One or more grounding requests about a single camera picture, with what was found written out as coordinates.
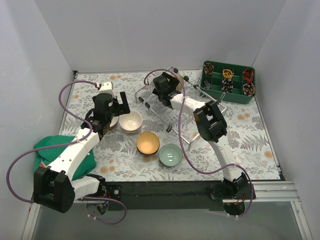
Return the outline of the red ceramic bowl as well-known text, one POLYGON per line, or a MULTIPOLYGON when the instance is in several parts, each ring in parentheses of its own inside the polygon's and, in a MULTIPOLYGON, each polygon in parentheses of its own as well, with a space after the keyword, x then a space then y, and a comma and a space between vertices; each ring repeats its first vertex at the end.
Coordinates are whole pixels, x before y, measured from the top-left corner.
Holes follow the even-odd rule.
POLYGON ((117 126, 118 121, 119 121, 119 117, 118 116, 113 117, 113 119, 112 119, 112 121, 111 121, 111 123, 109 125, 109 129, 110 130, 114 129, 117 126))

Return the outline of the olive beige plain bowl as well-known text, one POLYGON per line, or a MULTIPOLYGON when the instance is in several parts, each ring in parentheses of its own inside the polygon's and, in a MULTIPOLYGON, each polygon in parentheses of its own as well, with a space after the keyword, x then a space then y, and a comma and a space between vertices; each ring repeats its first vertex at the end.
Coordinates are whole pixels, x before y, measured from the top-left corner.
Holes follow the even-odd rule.
POLYGON ((176 73, 176 78, 178 79, 179 83, 176 86, 176 90, 177 91, 181 91, 184 87, 184 77, 182 75, 180 75, 179 73, 176 73))

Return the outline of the beige bowl white flower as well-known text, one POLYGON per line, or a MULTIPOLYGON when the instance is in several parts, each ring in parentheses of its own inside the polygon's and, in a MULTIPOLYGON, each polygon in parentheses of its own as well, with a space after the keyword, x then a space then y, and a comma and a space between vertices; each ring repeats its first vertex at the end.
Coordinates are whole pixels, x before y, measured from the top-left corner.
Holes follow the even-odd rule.
POLYGON ((129 114, 120 115, 118 122, 122 129, 134 131, 142 126, 143 117, 139 112, 131 110, 129 114))

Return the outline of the beige floral bowl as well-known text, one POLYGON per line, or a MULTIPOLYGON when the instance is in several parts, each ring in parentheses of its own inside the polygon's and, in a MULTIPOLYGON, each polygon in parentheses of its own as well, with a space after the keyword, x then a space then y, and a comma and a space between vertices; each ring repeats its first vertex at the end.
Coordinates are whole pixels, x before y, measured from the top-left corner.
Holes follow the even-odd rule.
POLYGON ((125 129, 122 128, 121 130, 127 135, 135 135, 141 130, 141 128, 142 127, 139 127, 139 128, 137 128, 135 130, 125 130, 125 129))

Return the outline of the beige bowl bird motif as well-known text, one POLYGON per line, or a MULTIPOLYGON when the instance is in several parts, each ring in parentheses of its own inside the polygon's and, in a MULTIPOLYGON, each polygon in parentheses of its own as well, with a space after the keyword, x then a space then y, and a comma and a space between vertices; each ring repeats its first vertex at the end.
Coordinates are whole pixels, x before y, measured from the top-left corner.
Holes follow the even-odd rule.
POLYGON ((155 133, 145 131, 137 137, 136 147, 143 155, 152 155, 158 151, 160 141, 155 133))

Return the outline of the pale green ribbed bowl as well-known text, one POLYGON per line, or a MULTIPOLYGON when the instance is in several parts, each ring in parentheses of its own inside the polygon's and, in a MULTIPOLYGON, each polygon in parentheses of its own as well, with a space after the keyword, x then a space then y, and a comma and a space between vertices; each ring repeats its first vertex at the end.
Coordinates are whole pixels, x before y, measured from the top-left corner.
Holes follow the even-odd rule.
POLYGON ((158 157, 163 165, 174 167, 183 160, 183 152, 180 147, 175 144, 166 144, 160 149, 158 157))

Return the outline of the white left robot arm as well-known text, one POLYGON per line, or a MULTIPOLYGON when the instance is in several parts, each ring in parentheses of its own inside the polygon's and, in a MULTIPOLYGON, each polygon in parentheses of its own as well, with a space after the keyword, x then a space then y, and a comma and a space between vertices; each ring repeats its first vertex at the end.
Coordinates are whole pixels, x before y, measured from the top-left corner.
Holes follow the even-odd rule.
POLYGON ((33 200, 60 213, 66 213, 75 200, 92 196, 101 200, 106 196, 105 179, 88 174, 74 180, 74 174, 85 157, 103 139, 114 117, 130 113, 127 96, 120 92, 122 102, 104 92, 93 96, 90 109, 69 145, 46 168, 39 167, 33 175, 33 200))

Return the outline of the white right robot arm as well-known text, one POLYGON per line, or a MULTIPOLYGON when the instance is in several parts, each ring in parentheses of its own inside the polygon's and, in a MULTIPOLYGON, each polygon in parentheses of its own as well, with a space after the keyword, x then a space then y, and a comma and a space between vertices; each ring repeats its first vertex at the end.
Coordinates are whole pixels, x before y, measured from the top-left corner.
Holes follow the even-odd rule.
POLYGON ((235 162, 227 138, 227 122, 216 101, 203 102, 188 97, 184 81, 188 81, 188 79, 181 79, 176 73, 164 70, 161 75, 154 77, 152 80, 145 79, 144 84, 153 88, 152 93, 158 97, 164 106, 179 110, 177 124, 180 142, 182 141, 182 114, 185 113, 193 117, 199 135, 214 150, 220 168, 211 172, 197 169, 189 160, 183 143, 180 143, 185 159, 192 169, 202 175, 213 175, 222 171, 223 181, 213 191, 221 197, 237 199, 245 194, 245 188, 250 180, 246 171, 235 162))

